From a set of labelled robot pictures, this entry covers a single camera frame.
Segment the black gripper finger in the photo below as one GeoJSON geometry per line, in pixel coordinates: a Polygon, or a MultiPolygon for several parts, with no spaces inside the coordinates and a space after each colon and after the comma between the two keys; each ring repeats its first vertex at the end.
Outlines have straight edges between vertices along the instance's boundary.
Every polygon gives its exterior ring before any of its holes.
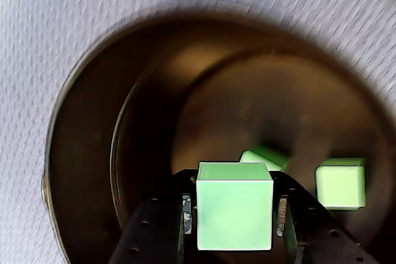
{"type": "Polygon", "coordinates": [[[297,180],[272,171],[275,235],[287,263],[376,263],[363,246],[297,180]]]}
{"type": "Polygon", "coordinates": [[[144,200],[131,216],[110,263],[183,263],[193,234],[196,169],[172,175],[168,188],[144,200]]]}

